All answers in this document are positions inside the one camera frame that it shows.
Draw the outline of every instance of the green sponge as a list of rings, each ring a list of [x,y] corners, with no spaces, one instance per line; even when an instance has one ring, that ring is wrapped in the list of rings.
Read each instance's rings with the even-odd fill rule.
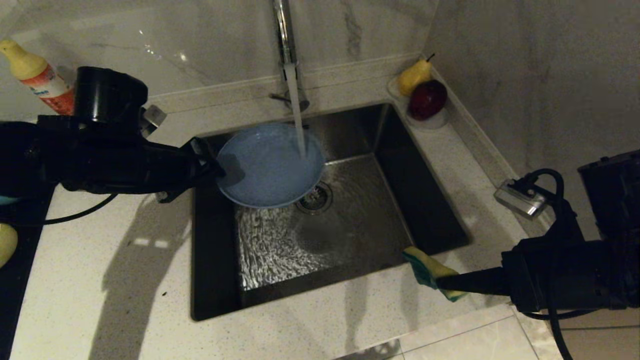
[[[411,246],[406,248],[402,255],[411,263],[411,268],[413,269],[413,274],[418,284],[429,286],[432,289],[438,290],[437,279],[459,275],[457,271],[447,268],[417,247]],[[439,290],[451,302],[456,302],[467,294],[464,291]]]

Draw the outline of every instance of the running water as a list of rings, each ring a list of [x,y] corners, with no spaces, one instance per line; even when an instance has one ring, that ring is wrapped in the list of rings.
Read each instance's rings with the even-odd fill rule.
[[[296,64],[284,64],[284,73],[287,76],[287,85],[289,85],[289,98],[291,99],[291,108],[293,109],[293,121],[296,124],[296,134],[298,135],[298,149],[300,150],[300,157],[305,159],[307,157],[307,148],[305,147],[305,134],[302,130],[302,117],[300,116]]]

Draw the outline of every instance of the marble wall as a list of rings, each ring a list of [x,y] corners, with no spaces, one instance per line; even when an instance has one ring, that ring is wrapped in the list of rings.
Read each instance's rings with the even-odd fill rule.
[[[633,0],[447,0],[424,47],[519,174],[563,173],[589,239],[577,167],[640,149],[638,19]]]
[[[438,0],[293,0],[302,69],[419,53]],[[279,74],[270,0],[3,0],[0,35],[72,77],[81,65],[143,80],[151,95]],[[0,119],[47,111],[0,59]]]

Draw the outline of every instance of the red apple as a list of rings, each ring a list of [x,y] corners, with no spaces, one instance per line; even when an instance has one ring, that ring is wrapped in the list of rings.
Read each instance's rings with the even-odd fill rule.
[[[415,120],[427,120],[436,115],[447,102],[447,88],[438,80],[416,86],[409,100],[409,115]]]

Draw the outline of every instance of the countertop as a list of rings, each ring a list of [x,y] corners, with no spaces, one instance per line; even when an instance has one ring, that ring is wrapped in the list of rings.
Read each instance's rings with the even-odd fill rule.
[[[305,116],[381,102],[402,108],[387,93],[390,78],[311,88]],[[258,97],[171,113],[149,140],[180,146],[194,135],[287,117],[280,102]],[[499,265],[500,252],[526,238],[514,215],[494,201],[495,188],[451,125],[411,133],[471,237],[435,257],[460,272]],[[104,197],[58,187],[47,217]],[[470,295],[451,303],[418,285],[404,264],[194,322],[191,201],[192,192],[171,204],[121,195],[90,216],[45,226],[12,359],[333,359],[508,300]]]

